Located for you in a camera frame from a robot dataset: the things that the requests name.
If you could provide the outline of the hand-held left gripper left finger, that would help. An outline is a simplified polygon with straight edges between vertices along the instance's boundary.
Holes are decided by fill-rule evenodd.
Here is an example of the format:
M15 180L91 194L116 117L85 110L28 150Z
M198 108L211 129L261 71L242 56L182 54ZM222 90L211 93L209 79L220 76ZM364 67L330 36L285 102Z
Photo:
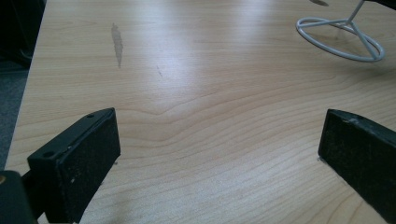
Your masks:
M23 176L34 217L78 223L120 155L116 111L84 116L31 154Z

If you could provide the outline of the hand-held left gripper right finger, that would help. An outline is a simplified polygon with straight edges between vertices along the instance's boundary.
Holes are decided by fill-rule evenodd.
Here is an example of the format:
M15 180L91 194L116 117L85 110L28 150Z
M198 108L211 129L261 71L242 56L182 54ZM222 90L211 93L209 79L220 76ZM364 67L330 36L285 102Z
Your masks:
M389 224L396 224L396 132L346 111L327 111L319 157Z

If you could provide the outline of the white wire stand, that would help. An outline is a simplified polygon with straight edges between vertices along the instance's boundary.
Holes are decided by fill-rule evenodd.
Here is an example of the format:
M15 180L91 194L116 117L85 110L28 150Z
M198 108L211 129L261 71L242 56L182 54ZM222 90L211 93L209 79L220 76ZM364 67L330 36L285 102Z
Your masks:
M360 11L361 7L363 6L364 2L366 0L360 0L354 11L351 13L351 15L346 18L346 19L339 19L339 20L326 20L323 18L317 18L317 17L306 17L306 18L301 18L297 20L296 22L296 30L297 32L308 42L313 44L314 46L323 49L327 52L330 52L331 54L334 54L339 57L343 57L349 60L353 61L358 61L358 62L366 62L366 63L371 63L371 62L378 62L382 60L385 56L385 50L383 47L373 40L370 36L366 35L363 33L359 27L356 25L354 22L354 18L357 16L358 12ZM360 40L360 42L363 44L363 46L366 48L368 51L369 55L368 56L360 56L357 54L352 54L352 53L347 53L345 51L341 51L339 49L330 47L318 40L316 40L312 35L307 33L305 30L307 28L313 28L313 27L319 27L319 26L325 26L329 25L335 28L338 28L339 30L349 32L355 36L357 36Z

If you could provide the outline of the dark furniture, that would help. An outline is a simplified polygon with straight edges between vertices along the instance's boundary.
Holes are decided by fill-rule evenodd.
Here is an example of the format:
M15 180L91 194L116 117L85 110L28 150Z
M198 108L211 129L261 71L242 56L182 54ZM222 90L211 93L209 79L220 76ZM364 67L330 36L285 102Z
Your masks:
M0 0L0 56L29 67L47 0Z

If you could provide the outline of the dark object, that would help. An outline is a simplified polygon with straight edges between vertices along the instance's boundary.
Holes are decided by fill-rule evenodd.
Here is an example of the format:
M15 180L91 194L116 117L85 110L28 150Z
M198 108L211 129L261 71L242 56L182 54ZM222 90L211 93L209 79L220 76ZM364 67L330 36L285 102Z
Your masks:
M396 10L396 0L366 0L366 1L376 2L380 5Z

